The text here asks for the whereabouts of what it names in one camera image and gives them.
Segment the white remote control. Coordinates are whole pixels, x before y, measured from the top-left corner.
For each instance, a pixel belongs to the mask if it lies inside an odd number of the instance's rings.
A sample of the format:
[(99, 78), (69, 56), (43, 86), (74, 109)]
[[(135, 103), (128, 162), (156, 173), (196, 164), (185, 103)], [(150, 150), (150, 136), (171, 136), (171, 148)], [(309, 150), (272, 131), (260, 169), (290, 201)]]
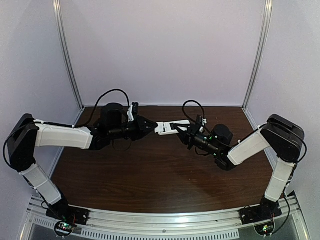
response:
[(154, 132), (160, 136), (166, 135), (174, 135), (178, 134), (178, 129), (182, 131), (186, 131), (190, 121), (185, 120), (177, 120), (177, 121), (167, 121), (167, 122), (157, 122), (157, 127), (154, 129)]

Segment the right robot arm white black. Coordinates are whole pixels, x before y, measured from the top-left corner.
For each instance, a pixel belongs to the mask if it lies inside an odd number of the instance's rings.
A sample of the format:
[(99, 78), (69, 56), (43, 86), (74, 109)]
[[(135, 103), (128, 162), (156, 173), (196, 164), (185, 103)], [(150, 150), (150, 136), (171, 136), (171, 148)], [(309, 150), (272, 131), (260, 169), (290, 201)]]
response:
[(188, 149), (195, 147), (206, 155), (212, 155), (216, 165), (225, 171), (234, 169), (267, 148), (272, 148), (277, 156), (276, 167), (259, 206), (251, 214), (261, 218), (275, 216), (279, 199), (303, 159), (301, 151), (307, 148), (304, 142), (305, 132), (300, 126), (273, 114), (266, 123), (233, 146), (230, 145), (233, 134), (224, 124), (216, 125), (209, 135), (201, 132), (203, 126), (199, 120), (194, 124), (174, 123), (172, 126)]

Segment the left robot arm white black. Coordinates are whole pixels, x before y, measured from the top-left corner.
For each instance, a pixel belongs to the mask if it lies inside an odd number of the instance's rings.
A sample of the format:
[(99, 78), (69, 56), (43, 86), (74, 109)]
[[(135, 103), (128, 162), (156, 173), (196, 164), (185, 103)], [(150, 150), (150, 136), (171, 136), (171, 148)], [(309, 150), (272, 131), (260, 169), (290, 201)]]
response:
[(49, 206), (64, 205), (63, 194), (37, 164), (37, 147), (67, 147), (99, 151), (113, 141), (137, 141), (153, 132), (158, 124), (138, 115), (139, 104), (128, 110), (119, 103), (109, 103), (100, 110), (94, 125), (75, 126), (37, 120), (24, 114), (4, 142), (2, 154), (6, 164), (17, 171)]

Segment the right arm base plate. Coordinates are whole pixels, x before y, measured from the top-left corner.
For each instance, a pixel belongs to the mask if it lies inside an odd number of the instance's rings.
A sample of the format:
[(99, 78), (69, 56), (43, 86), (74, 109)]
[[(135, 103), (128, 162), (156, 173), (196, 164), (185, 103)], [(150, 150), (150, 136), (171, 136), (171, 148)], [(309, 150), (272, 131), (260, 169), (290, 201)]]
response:
[(274, 217), (282, 215), (282, 210), (278, 203), (275, 205), (275, 208), (259, 204), (256, 206), (246, 206), (238, 212), (243, 225), (271, 220)]

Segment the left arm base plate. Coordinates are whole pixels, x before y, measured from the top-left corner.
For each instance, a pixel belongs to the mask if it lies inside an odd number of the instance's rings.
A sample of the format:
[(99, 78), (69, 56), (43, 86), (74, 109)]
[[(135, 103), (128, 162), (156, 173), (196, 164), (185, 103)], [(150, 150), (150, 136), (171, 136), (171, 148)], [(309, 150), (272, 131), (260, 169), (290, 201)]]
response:
[(75, 225), (85, 226), (89, 217), (89, 210), (70, 206), (68, 204), (50, 205), (46, 210), (45, 215), (56, 220), (67, 221)]

